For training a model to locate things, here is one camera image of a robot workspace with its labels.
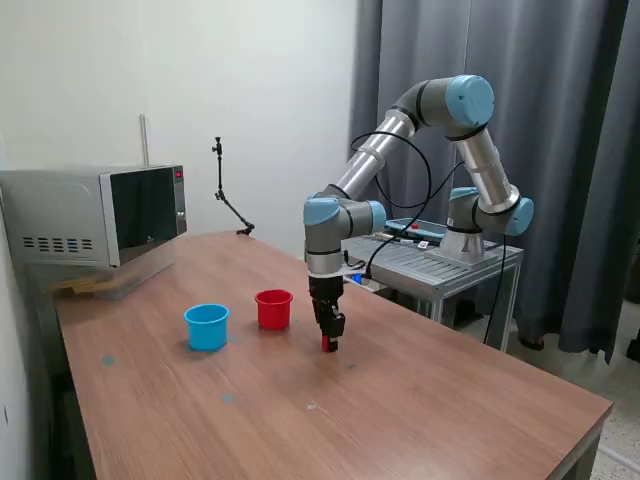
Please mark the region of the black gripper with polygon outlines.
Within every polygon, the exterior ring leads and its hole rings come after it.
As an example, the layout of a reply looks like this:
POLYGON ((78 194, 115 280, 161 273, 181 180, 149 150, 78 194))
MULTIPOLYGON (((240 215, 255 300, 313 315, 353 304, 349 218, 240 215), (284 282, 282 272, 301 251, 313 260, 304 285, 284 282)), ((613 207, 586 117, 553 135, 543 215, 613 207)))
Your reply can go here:
POLYGON ((309 277, 309 293, 316 323, 322 335, 322 350, 338 350, 339 338, 344 333, 346 317, 336 304, 344 293, 344 281, 341 275, 333 277, 309 277))

